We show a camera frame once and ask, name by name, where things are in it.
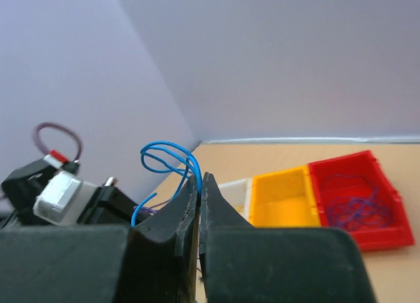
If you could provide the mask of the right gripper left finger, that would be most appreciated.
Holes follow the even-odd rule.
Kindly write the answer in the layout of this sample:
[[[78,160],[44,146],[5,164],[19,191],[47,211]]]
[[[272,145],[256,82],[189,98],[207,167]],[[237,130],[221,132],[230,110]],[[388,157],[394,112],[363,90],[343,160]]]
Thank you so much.
[[[141,224],[1,230],[2,302],[194,302],[199,190]]]

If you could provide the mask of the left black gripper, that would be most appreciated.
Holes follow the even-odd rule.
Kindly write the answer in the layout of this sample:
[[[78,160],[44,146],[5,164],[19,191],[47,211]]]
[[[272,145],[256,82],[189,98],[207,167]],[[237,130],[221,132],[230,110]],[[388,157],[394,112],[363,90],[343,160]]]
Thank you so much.
[[[58,172],[67,171],[78,176],[78,170],[79,163],[76,162],[51,164],[46,159],[38,159],[11,172],[1,183],[1,189],[14,210],[1,219],[1,228],[54,225],[34,215],[36,197]],[[98,186],[75,225],[130,225],[136,207],[136,203],[109,180]]]

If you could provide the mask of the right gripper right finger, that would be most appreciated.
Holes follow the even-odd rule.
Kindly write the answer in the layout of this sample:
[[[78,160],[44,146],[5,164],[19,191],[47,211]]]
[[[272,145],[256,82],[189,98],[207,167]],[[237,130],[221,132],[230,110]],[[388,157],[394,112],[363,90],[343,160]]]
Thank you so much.
[[[205,173],[199,259],[209,302],[375,302],[351,236],[335,228],[256,228]]]

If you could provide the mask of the white plastic bin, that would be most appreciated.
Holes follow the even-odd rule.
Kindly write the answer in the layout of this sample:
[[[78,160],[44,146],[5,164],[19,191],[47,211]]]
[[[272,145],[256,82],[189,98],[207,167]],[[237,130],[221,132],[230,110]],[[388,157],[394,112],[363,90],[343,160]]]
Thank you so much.
[[[243,178],[219,185],[222,196],[246,220],[249,220],[252,182],[252,178]]]

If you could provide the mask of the yellow plastic bin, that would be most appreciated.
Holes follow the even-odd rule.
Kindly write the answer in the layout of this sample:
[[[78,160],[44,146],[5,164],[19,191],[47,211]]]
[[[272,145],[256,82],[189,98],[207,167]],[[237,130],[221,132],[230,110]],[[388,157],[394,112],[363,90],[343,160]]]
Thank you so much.
[[[247,219],[257,228],[320,227],[308,167],[253,177]]]

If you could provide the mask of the red plastic bin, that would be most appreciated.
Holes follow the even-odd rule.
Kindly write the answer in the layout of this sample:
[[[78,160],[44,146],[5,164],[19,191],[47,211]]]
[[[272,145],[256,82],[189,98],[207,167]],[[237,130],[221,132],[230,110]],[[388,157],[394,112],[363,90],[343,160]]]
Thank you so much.
[[[348,232],[361,251],[415,244],[403,200],[369,150],[308,165],[321,225]]]

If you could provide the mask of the aluminium back rail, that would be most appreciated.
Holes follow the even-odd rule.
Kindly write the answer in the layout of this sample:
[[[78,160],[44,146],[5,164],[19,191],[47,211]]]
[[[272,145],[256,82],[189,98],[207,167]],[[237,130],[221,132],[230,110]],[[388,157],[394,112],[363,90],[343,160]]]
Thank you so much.
[[[202,144],[419,144],[419,136],[237,138]]]

